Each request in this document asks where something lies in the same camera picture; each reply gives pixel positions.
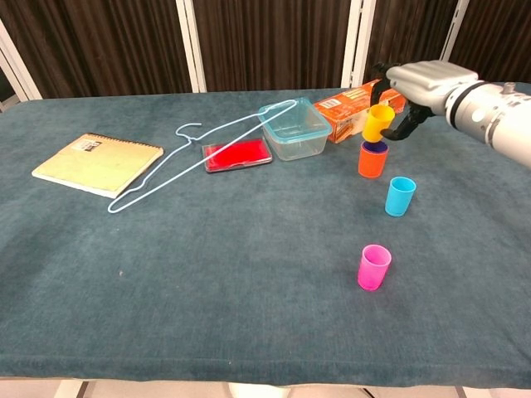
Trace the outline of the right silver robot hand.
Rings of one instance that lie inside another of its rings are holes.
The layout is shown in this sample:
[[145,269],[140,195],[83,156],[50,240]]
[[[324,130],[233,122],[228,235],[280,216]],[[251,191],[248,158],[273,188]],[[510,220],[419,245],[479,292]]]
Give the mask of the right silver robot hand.
[[378,82],[373,86],[370,105],[379,103],[383,92],[393,89],[408,103],[408,113],[394,129],[381,135],[392,141],[408,138],[426,119],[446,114],[446,102],[453,93],[479,84],[477,73],[447,61],[418,61],[406,64],[378,62],[373,66]]

